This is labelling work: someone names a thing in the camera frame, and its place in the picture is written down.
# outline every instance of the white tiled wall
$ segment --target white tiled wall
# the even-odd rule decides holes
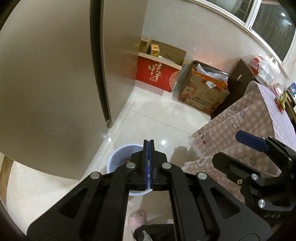
[[[249,63],[256,54],[269,55],[230,20],[186,0],[149,0],[142,35],[185,50],[187,59],[203,60],[226,72],[241,58]],[[283,73],[277,82],[290,83]]]

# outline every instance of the cartoon bear print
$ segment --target cartoon bear print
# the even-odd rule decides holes
[[[244,117],[245,117],[244,111],[236,113],[234,116],[231,117],[229,122],[232,125],[233,129],[236,130],[237,128],[239,128],[245,122]]]
[[[207,162],[207,159],[208,159],[208,157],[205,157],[205,158],[199,159],[199,160],[196,161],[196,163],[197,163],[197,165],[198,165],[199,167],[204,167],[205,164],[206,164],[206,162]]]
[[[197,136],[200,136],[200,135],[203,134],[203,133],[204,133],[203,128],[200,128],[199,130],[197,130],[196,132],[194,132],[194,133],[192,134],[192,137],[195,138],[195,137],[197,137]]]
[[[203,135],[202,135],[202,142],[203,142],[203,144],[205,144],[205,145],[207,145],[207,146],[210,146],[211,145],[211,138],[210,138],[210,136],[209,136],[209,134],[208,133],[204,133]]]
[[[201,135],[201,134],[203,134],[203,133],[204,133],[203,128],[200,128],[200,129],[198,130],[198,134]]]
[[[248,155],[242,156],[238,160],[251,167],[254,167],[254,165],[256,164],[256,160]]]
[[[226,110],[222,112],[222,117],[230,119],[233,115],[237,113],[234,106],[228,107]]]

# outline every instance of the red box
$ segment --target red box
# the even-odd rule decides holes
[[[172,92],[181,68],[165,59],[139,53],[136,79]]]

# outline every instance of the red plastic bag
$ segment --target red plastic bag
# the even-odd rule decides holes
[[[269,58],[268,56],[255,56],[251,63],[251,68],[267,85],[271,84],[280,73],[279,65],[275,58]]]

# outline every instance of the refrigerator door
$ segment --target refrigerator door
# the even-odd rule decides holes
[[[88,0],[20,1],[0,34],[0,152],[72,179],[107,134],[89,12]]]
[[[112,123],[135,86],[147,2],[148,0],[102,0],[102,62]]]

